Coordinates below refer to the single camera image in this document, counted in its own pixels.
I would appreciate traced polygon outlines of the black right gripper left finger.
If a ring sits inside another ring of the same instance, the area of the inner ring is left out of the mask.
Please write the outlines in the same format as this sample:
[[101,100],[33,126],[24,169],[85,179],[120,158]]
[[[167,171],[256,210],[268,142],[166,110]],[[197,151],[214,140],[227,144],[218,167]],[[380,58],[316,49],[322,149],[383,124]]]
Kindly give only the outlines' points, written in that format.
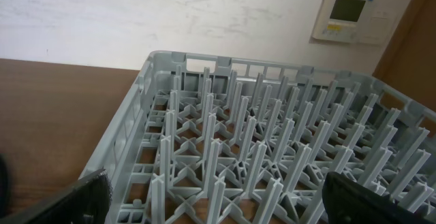
[[1,219],[1,224],[100,224],[112,203],[112,186],[101,168],[41,202]]

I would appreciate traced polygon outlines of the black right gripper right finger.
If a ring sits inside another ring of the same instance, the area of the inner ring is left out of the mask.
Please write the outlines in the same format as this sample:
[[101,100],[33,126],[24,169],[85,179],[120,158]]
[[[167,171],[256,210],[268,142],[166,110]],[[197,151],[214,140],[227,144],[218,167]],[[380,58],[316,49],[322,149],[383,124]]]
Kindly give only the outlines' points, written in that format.
[[326,175],[322,201],[330,224],[430,224],[337,172]]

